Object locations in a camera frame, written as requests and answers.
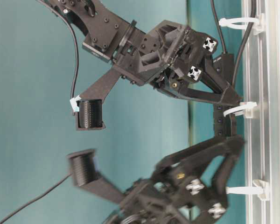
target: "black mechanical arm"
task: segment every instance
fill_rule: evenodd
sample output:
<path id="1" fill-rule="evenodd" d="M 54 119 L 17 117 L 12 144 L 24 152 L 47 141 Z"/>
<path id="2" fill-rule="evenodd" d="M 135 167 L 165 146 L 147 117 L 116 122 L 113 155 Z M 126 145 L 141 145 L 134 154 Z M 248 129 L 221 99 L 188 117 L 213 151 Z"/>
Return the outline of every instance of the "black mechanical arm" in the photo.
<path id="1" fill-rule="evenodd" d="M 72 99 L 77 130 L 105 128 L 102 104 L 120 77 L 138 86 L 150 84 L 174 98 L 238 106 L 241 97 L 230 84 L 233 55 L 213 59 L 218 45 L 213 37 L 170 21 L 163 21 L 145 34 L 136 28 L 135 21 L 128 23 L 99 0 L 47 2 L 83 32 L 85 50 L 112 63 L 105 75 Z M 213 92 L 190 87 L 200 81 Z"/>
<path id="2" fill-rule="evenodd" d="M 69 155 L 74 184 L 119 205 L 105 224 L 213 224 L 227 211 L 226 183 L 242 151 L 241 137 L 215 137 L 166 156 L 149 179 L 140 179 L 121 193 L 98 171 L 95 151 Z M 224 160 L 207 186 L 201 176 L 217 156 Z M 189 220 L 180 208 L 197 206 Z"/>

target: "white tape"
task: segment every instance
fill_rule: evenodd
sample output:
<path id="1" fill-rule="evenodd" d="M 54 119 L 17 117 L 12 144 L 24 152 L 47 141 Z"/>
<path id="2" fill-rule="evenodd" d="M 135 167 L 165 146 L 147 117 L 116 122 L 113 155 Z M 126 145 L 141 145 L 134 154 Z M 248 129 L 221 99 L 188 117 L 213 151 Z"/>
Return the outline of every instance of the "white tape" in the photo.
<path id="1" fill-rule="evenodd" d="M 78 104 L 77 104 L 77 101 L 79 101 L 80 99 L 81 99 L 80 95 L 78 95 L 75 98 L 70 99 L 70 105 L 71 105 L 71 108 L 73 108 L 74 112 L 80 112 L 80 108 L 78 107 Z"/>

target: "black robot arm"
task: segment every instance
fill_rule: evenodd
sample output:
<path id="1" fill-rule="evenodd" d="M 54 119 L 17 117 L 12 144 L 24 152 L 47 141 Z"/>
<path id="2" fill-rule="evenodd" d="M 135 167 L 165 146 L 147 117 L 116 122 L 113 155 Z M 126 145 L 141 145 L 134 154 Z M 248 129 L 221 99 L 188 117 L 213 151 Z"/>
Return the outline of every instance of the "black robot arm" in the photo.
<path id="1" fill-rule="evenodd" d="M 110 12 L 99 0 L 48 0 L 85 35 L 83 48 L 112 68 L 73 98 L 77 130 L 104 129 L 102 104 L 121 76 L 131 84 L 152 85 L 170 97 L 237 106 L 241 97 L 230 85 L 233 55 L 213 60 L 218 41 L 189 26 L 163 21 L 148 34 Z M 213 92 L 191 84 L 203 82 Z"/>
<path id="2" fill-rule="evenodd" d="M 240 136 L 215 137 L 161 160 L 150 179 L 138 180 L 122 194 L 93 164 L 93 151 L 70 155 L 75 185 L 119 204 L 106 224 L 188 224 L 179 209 L 197 206 L 200 215 L 191 224 L 213 224 L 227 211 L 226 183 L 242 151 Z M 211 161 L 223 156 L 221 165 L 207 186 L 201 176 Z"/>

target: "white cable tie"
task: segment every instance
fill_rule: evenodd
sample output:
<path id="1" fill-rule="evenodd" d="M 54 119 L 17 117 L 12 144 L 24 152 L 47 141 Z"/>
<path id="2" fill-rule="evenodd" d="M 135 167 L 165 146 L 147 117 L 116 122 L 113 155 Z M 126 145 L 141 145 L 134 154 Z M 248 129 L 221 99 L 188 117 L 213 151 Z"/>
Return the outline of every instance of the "white cable tie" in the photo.
<path id="1" fill-rule="evenodd" d="M 73 108 L 74 112 L 80 112 L 80 108 L 78 107 L 77 101 L 81 100 L 80 95 L 70 99 L 70 105 Z"/>
<path id="2" fill-rule="evenodd" d="M 236 187 L 229 188 L 226 187 L 227 194 L 237 194 L 237 195 L 261 195 L 264 193 L 263 188 L 260 187 Z"/>
<path id="3" fill-rule="evenodd" d="M 235 113 L 236 116 L 243 115 L 244 110 L 251 110 L 257 106 L 256 102 L 242 102 L 240 106 L 233 107 L 227 111 L 224 111 L 223 115 L 226 117 L 228 114 Z"/>
<path id="4" fill-rule="evenodd" d="M 270 184 L 262 180 L 253 180 L 255 187 L 226 187 L 226 194 L 257 195 L 261 201 L 270 200 Z"/>
<path id="5" fill-rule="evenodd" d="M 219 25 L 221 27 L 229 27 L 232 29 L 247 29 L 247 23 L 253 22 L 255 25 L 260 24 L 260 19 L 252 18 L 252 17 L 242 17 L 242 18 L 234 18 L 234 19 L 226 19 L 222 18 L 219 21 Z M 235 23 L 246 23 L 245 25 L 237 25 Z"/>

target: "silver metal frame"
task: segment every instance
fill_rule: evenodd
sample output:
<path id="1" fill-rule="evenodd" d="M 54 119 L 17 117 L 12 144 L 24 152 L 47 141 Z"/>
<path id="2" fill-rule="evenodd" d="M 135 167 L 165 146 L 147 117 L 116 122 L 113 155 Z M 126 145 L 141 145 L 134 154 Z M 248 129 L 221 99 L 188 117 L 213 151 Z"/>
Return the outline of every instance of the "silver metal frame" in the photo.
<path id="1" fill-rule="evenodd" d="M 251 0 L 242 0 L 249 16 Z M 244 53 L 245 101 L 259 104 L 253 119 L 245 120 L 246 185 L 261 179 L 270 183 L 269 202 L 246 198 L 246 223 L 280 224 L 280 0 L 258 0 L 266 14 L 266 31 L 249 38 Z"/>

